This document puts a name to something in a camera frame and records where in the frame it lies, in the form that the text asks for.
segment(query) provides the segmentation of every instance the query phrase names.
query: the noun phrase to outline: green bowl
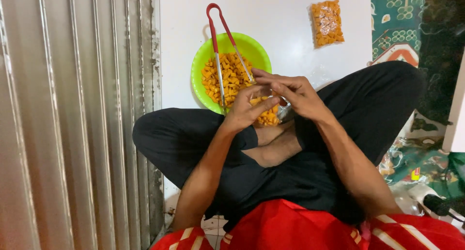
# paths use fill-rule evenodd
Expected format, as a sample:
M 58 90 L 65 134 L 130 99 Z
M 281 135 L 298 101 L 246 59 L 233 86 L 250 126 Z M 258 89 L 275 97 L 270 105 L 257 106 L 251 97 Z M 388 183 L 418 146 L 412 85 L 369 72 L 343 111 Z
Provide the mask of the green bowl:
M 263 47 L 253 38 L 242 33 L 231 33 L 234 41 L 236 42 L 238 50 L 242 53 L 243 57 L 246 57 L 252 62 L 254 68 L 263 69 L 264 71 L 271 73 L 271 63 L 268 54 Z M 216 35 L 218 42 L 219 53 L 235 52 L 231 41 L 226 33 Z M 202 85 L 202 72 L 201 70 L 205 67 L 205 63 L 211 58 L 215 62 L 215 52 L 213 51 L 212 39 L 205 42 L 201 48 L 197 51 L 192 61 L 191 69 L 191 81 L 192 87 L 194 88 L 195 95 L 209 110 L 212 110 L 218 114 L 223 114 L 219 104 L 216 104 L 212 99 L 205 93 L 205 87 Z

